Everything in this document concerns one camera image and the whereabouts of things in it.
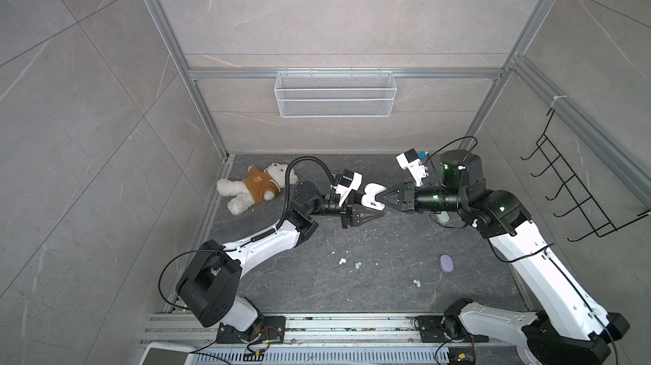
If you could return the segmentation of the white earbud charging case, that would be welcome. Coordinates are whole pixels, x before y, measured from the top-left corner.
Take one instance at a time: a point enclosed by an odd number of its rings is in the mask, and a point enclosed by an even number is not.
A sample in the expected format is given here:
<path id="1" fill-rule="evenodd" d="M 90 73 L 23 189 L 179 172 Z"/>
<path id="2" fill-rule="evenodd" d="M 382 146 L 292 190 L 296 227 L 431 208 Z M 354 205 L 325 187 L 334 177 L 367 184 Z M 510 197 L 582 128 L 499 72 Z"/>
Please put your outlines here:
<path id="1" fill-rule="evenodd" d="M 385 204 L 376 200 L 376 197 L 385 190 L 387 189 L 383 185 L 377 183 L 367 184 L 364 188 L 364 194 L 361 197 L 361 205 L 376 211 L 383 211 L 385 209 Z"/>

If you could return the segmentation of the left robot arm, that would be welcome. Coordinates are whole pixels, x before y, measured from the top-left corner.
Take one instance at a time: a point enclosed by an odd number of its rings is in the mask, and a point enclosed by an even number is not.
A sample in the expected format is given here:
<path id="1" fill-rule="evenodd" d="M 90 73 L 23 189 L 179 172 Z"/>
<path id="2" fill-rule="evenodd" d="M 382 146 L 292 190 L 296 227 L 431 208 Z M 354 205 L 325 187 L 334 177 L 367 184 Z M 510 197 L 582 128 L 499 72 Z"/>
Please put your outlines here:
<path id="1" fill-rule="evenodd" d="M 376 200 L 383 185 L 362 183 L 362 175 L 345 170 L 334 174 L 314 156 L 288 164 L 254 166 L 242 181 L 219 180 L 217 190 L 229 196 L 229 210 L 240 214 L 259 202 L 284 195 L 281 216 L 266 229 L 237 241 L 205 241 L 187 251 L 191 258 L 176 284 L 176 308 L 191 312 L 205 327 L 220 325 L 245 341 L 256 340 L 264 328 L 264 314 L 238 294 L 247 273 L 274 256 L 302 245 L 318 229 L 317 216 L 337 216 L 342 227 L 360 226 L 383 216 Z"/>

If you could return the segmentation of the purple earbud charging case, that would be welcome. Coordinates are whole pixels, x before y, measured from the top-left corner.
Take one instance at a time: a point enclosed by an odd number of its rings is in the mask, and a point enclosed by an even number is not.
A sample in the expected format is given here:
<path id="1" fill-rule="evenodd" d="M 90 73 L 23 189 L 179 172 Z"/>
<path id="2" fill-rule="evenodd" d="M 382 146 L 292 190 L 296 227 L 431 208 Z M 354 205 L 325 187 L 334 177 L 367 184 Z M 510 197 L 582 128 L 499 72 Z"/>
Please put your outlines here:
<path id="1" fill-rule="evenodd" d="M 452 273 L 454 271 L 454 261 L 451 256 L 447 254 L 441 255 L 438 262 L 443 273 Z"/>

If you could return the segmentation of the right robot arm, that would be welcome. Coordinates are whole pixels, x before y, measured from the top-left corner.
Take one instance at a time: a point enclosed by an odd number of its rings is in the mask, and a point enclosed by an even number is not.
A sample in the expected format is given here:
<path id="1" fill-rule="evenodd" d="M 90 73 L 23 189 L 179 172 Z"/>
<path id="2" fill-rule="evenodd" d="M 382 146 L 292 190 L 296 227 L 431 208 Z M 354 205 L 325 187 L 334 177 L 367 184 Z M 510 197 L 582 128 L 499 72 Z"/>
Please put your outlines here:
<path id="1" fill-rule="evenodd" d="M 618 353 L 615 343 L 629 331 L 629 322 L 586 292 L 515 195 L 488 189 L 479 156 L 466 150 L 443 153 L 437 185 L 424 184 L 427 166 L 415 150 L 397 159 L 413 180 L 379 192 L 375 201 L 402 212 L 455 212 L 515 270 L 542 307 L 513 312 L 459 299 L 442 320 L 450 341 L 491 337 L 529 352 L 539 364 L 602 364 Z"/>

